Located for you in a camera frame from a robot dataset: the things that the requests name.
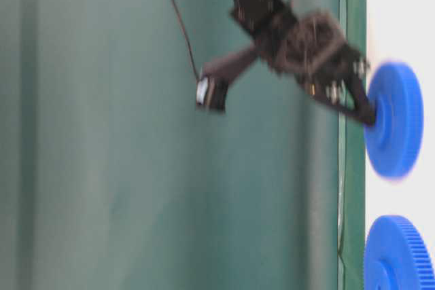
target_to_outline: white wall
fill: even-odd
[[[397,59],[412,66],[425,105],[423,145],[413,171],[385,180],[366,163],[366,232],[381,215],[408,217],[435,263],[435,1],[368,0],[368,57],[376,68]]]

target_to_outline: wire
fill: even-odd
[[[177,14],[178,23],[181,27],[181,31],[183,32],[184,39],[186,40],[186,45],[187,45],[188,50],[189,50],[190,64],[192,65],[193,74],[195,76],[195,79],[199,80],[199,74],[198,74],[198,71],[196,70],[195,61],[193,59],[192,46],[190,45],[190,40],[189,40],[186,28],[185,28],[184,23],[183,23],[183,19],[181,18],[181,14],[179,12],[176,1],[171,0],[171,2],[172,2],[172,6],[174,7],[175,13]]]

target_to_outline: green cloth edge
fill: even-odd
[[[366,0],[347,0],[347,38],[366,52]],[[352,120],[345,129],[345,203],[342,244],[339,255],[344,264],[344,289],[364,288],[365,245],[365,146],[364,127]]]

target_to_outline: blue plastic gear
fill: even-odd
[[[408,219],[375,221],[366,244],[364,282],[365,290],[435,290],[429,253]]]
[[[413,70],[389,62],[377,70],[368,91],[376,124],[365,128],[368,156],[382,176],[405,176],[417,160],[423,136],[423,99]]]

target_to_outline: green curtain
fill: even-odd
[[[197,63],[249,43],[232,0],[178,2]],[[337,114],[261,62],[196,110],[169,0],[0,14],[2,289],[337,289]]]

